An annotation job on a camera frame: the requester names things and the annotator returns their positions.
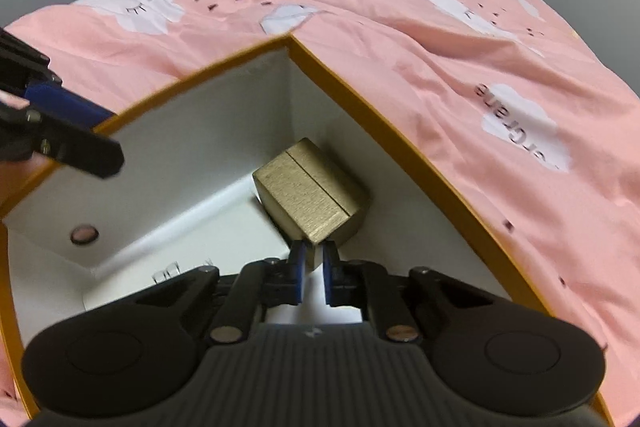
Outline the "gold small box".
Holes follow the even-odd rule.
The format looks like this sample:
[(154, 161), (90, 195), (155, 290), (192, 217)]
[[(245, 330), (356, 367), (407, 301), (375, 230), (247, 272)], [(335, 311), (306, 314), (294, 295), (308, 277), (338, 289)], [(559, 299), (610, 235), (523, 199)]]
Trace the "gold small box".
[(354, 236), (371, 205), (370, 193), (307, 138), (253, 172), (262, 207), (290, 241), (342, 245)]

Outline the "orange cardboard storage box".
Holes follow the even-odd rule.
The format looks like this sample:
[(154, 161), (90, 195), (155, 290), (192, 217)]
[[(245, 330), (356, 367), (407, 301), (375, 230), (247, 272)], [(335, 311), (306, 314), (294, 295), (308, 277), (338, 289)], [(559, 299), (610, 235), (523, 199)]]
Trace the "orange cardboard storage box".
[(488, 228), (297, 42), (42, 155), (1, 207), (1, 326), (35, 426), (605, 426), (596, 340), (509, 281)]

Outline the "pink cloud bedsheet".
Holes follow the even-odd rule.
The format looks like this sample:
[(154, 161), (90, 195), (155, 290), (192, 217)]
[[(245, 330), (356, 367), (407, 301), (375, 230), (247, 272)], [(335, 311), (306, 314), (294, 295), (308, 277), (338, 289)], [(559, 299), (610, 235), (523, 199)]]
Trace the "pink cloud bedsheet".
[(78, 0), (9, 30), (115, 113), (284, 39), (444, 180), (511, 291), (596, 338), (639, 414), (639, 100), (541, 0)]

